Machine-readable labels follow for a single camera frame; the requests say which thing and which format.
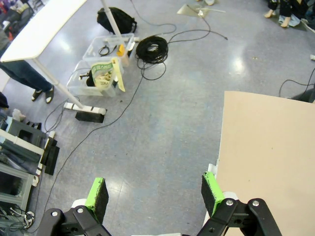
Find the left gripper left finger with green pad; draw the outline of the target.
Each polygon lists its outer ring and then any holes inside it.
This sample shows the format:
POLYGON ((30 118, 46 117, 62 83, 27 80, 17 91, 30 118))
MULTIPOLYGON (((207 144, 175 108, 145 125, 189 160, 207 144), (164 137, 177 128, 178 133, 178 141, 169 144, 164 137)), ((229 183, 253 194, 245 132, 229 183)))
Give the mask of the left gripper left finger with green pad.
POLYGON ((38 227, 38 236, 108 236, 103 226, 109 194, 105 179, 95 178, 82 203, 76 202, 67 212, 59 208, 45 211, 38 227))

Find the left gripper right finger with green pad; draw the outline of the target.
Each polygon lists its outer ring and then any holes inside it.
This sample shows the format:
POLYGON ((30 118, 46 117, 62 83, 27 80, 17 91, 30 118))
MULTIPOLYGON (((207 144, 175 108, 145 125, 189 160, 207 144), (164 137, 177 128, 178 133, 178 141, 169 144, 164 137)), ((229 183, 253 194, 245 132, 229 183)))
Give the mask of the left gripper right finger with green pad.
POLYGON ((237 228, 244 236, 281 236, 266 202, 254 198, 247 203, 223 195, 212 172, 202 175, 201 194, 209 214, 199 236, 224 236, 237 228))

